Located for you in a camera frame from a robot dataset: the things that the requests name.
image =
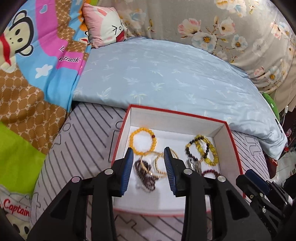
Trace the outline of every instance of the striped bed sheet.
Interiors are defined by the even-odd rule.
[[[83,179],[96,176],[111,166],[119,131],[126,114],[124,109],[81,102],[71,112],[55,138],[35,186],[30,226],[32,227],[50,202],[73,176]],[[253,169],[270,180],[262,149],[256,137],[231,131],[243,171]],[[87,240],[91,240],[91,197],[87,208]],[[114,213],[119,241],[179,241],[183,218],[147,217]],[[211,220],[208,217],[208,238]]]

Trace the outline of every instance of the pink pillow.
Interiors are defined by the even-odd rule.
[[[124,40],[124,24],[115,8],[84,3],[82,13],[89,31],[89,41],[94,48]]]

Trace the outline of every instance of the light blue bedding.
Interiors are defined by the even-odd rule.
[[[73,100],[141,104],[225,120],[278,159],[287,138],[270,106],[231,64],[189,45],[131,38],[92,49]]]

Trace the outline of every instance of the floral curtain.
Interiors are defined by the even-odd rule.
[[[115,6],[129,36],[203,49],[243,69],[260,92],[287,78],[296,37],[269,0],[101,0]]]

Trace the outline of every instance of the white box with red rim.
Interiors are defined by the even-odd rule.
[[[185,153],[185,145],[198,134],[206,136],[217,150],[219,164],[213,167],[202,162],[202,171],[214,169],[225,176],[242,194],[235,184],[237,176],[243,174],[242,167],[232,134],[225,121],[177,111],[130,105],[122,123],[112,162],[124,157],[129,147],[131,133],[140,127],[153,131],[157,139],[155,151],[161,153],[165,147],[172,148],[178,154],[179,159],[184,161],[186,167],[188,167],[188,156]],[[134,135],[133,146],[138,151],[148,151],[151,144],[152,138],[149,133],[141,131]],[[204,142],[202,142],[202,147],[205,151]],[[194,144],[190,147],[190,152],[200,159],[201,156]],[[154,168],[156,156],[156,154],[150,154],[143,157],[143,160],[152,166],[151,171],[155,174],[157,174]],[[213,161],[211,152],[208,157]],[[134,155],[134,163],[139,158],[140,156]],[[157,165],[160,170],[166,171],[163,158],[159,158]],[[215,178],[212,173],[205,176]],[[206,205],[207,210],[210,211],[208,198],[206,198]],[[148,192],[133,166],[128,189],[123,197],[114,198],[113,208],[143,215],[182,216],[185,209],[185,197],[176,198],[173,195],[167,177],[157,180],[155,190]]]

